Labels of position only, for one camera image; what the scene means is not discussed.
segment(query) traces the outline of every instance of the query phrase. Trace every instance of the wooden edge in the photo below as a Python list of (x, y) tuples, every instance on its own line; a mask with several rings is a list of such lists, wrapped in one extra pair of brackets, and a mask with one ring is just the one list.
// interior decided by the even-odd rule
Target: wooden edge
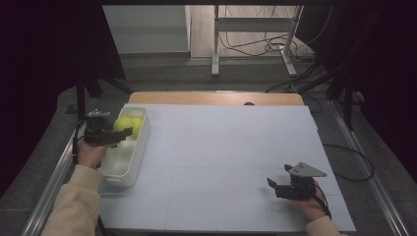
[(261, 93), (239, 91), (138, 91), (132, 93), (129, 103), (190, 104), (190, 105), (304, 105), (296, 93)]

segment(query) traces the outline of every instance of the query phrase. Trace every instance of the hand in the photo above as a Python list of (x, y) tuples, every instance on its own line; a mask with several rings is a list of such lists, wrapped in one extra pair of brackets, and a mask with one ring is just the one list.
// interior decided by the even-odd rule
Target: hand
[(95, 169), (108, 148), (114, 147), (117, 144), (109, 144), (105, 146), (94, 147), (86, 143), (84, 138), (78, 140), (78, 163)]
[[(319, 183), (315, 181), (316, 184), (316, 196), (319, 197), (322, 201), (325, 201), (325, 195), (323, 192), (318, 188)], [(301, 208), (304, 215), (307, 217), (309, 221), (316, 220), (323, 216), (326, 216), (325, 211), (322, 209), (322, 206), (314, 200), (310, 198), (309, 200), (299, 201), (299, 200), (290, 200), (292, 203), (298, 205)]]

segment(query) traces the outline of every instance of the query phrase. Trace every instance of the white tabletop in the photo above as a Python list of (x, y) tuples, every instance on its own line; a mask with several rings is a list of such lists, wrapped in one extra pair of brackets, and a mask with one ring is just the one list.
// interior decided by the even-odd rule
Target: white tabletop
[(307, 223), (267, 178), (288, 185), (284, 164), (325, 173), (341, 231), (354, 231), (306, 106), (127, 104), (148, 109), (150, 134), (136, 184), (100, 187), (108, 228), (191, 232), (292, 232)]

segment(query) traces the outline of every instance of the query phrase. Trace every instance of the beige sleeve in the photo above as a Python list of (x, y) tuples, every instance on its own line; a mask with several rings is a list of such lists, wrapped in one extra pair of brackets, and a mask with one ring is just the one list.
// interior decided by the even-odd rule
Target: beige sleeve
[(42, 235), (94, 235), (101, 179), (98, 171), (77, 165), (70, 181), (61, 187)]
[(318, 218), (306, 225), (306, 232), (309, 236), (339, 236), (340, 234), (334, 227), (328, 216)]

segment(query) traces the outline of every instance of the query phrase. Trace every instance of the yellow ball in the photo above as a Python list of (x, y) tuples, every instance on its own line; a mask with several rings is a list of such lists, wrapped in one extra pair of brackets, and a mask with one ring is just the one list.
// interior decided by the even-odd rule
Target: yellow ball
[(133, 135), (137, 135), (139, 133), (139, 131), (141, 130), (142, 127), (142, 123), (144, 122), (144, 120), (142, 120), (141, 118), (133, 118)]
[(114, 131), (124, 131), (128, 128), (134, 128), (134, 122), (129, 117), (119, 117), (113, 123), (113, 130)]

